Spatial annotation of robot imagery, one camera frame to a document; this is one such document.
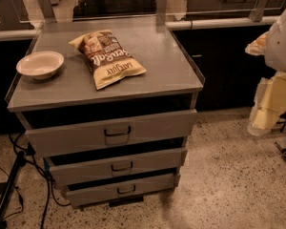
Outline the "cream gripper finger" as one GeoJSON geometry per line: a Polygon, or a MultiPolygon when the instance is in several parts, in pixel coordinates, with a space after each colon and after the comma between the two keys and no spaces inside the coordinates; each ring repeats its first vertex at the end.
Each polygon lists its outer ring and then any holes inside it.
{"type": "Polygon", "coordinates": [[[262,77],[257,84],[254,102],[247,131],[255,136],[265,135],[286,113],[286,73],[278,72],[270,79],[262,77]]]}

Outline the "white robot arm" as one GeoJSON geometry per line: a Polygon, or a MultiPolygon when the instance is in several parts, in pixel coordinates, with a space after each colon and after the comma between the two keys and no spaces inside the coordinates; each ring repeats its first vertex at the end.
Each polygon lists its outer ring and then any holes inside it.
{"type": "Polygon", "coordinates": [[[255,91],[254,107],[247,127],[251,135],[269,133],[286,113],[286,10],[268,31],[245,48],[250,55],[263,55],[265,64],[276,71],[262,77],[255,91]]]}

